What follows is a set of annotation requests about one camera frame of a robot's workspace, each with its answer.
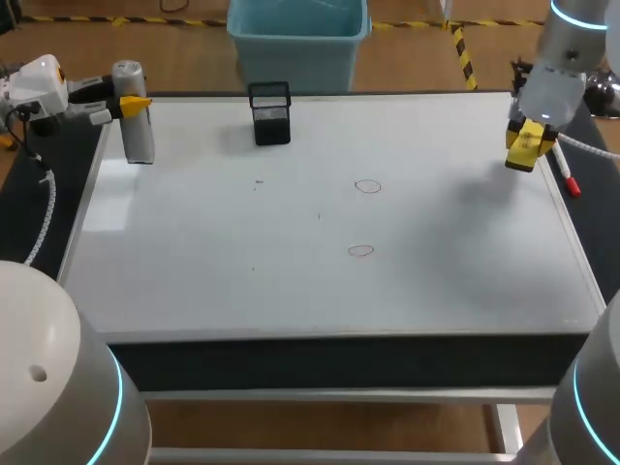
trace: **yellow black caution tape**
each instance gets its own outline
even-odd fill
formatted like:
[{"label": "yellow black caution tape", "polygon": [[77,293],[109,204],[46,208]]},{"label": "yellow black caution tape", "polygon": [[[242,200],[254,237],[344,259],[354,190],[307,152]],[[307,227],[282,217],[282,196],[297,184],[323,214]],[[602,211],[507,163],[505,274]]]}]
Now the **yellow black caution tape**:
[{"label": "yellow black caution tape", "polygon": [[476,90],[478,89],[478,83],[476,82],[476,77],[474,76],[472,60],[469,57],[469,53],[467,53],[467,50],[465,49],[463,28],[452,24],[450,26],[450,31],[452,33],[452,37],[454,38],[454,45],[456,46],[456,52],[458,53],[458,61],[463,69],[463,76],[465,76],[467,88],[469,90]]},{"label": "yellow black caution tape", "polygon": [[114,26],[125,23],[169,24],[174,26],[226,27],[225,21],[215,19],[178,19],[141,16],[22,16],[21,22],[109,22]]},{"label": "yellow black caution tape", "polygon": [[[226,22],[217,19],[179,19],[166,17],[145,17],[145,16],[22,16],[21,22],[109,22],[115,26],[126,23],[149,23],[149,24],[169,24],[174,26],[207,26],[207,27],[226,27]],[[504,21],[504,20],[481,20],[481,21],[405,21],[405,22],[377,22],[373,21],[373,29],[396,29],[396,28],[428,28],[440,27],[446,29],[447,26],[543,26],[542,21]]]}]

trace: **blue plastic bin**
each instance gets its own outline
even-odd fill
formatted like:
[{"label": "blue plastic bin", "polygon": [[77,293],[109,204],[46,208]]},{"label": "blue plastic bin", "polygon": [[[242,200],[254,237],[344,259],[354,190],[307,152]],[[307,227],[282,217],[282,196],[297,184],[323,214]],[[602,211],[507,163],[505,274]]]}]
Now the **blue plastic bin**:
[{"label": "blue plastic bin", "polygon": [[292,92],[351,90],[371,29],[366,0],[231,0],[228,14],[246,85],[284,80]]}]

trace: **red marker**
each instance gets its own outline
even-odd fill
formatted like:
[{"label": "red marker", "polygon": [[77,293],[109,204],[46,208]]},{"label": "red marker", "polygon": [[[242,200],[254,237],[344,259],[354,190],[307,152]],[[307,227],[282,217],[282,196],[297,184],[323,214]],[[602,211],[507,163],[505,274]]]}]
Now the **red marker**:
[{"label": "red marker", "polygon": [[560,167],[560,172],[564,179],[566,179],[566,188],[571,194],[571,197],[577,199],[581,196],[581,189],[579,189],[579,185],[574,177],[571,175],[571,169],[569,168],[569,164],[566,161],[566,157],[564,156],[564,152],[562,151],[562,147],[556,141],[553,144],[553,154],[555,155],[555,160],[558,162],[558,167]]}]

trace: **black mesh cup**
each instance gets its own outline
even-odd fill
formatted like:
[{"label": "black mesh cup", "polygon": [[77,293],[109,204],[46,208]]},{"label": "black mesh cup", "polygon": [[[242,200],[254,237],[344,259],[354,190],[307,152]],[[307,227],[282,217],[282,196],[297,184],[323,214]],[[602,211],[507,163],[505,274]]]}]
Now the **black mesh cup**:
[{"label": "black mesh cup", "polygon": [[291,92],[287,82],[248,85],[254,117],[256,145],[282,145],[291,141]]}]

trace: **table surface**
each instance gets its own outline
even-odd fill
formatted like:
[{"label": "table surface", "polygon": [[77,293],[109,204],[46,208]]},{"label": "table surface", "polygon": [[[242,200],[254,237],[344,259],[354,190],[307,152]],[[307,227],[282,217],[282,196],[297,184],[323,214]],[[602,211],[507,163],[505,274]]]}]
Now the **table surface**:
[{"label": "table surface", "polygon": [[292,142],[256,147],[245,99],[156,100],[153,166],[103,135],[60,280],[110,342],[587,332],[546,160],[503,167],[509,102],[295,99]]}]

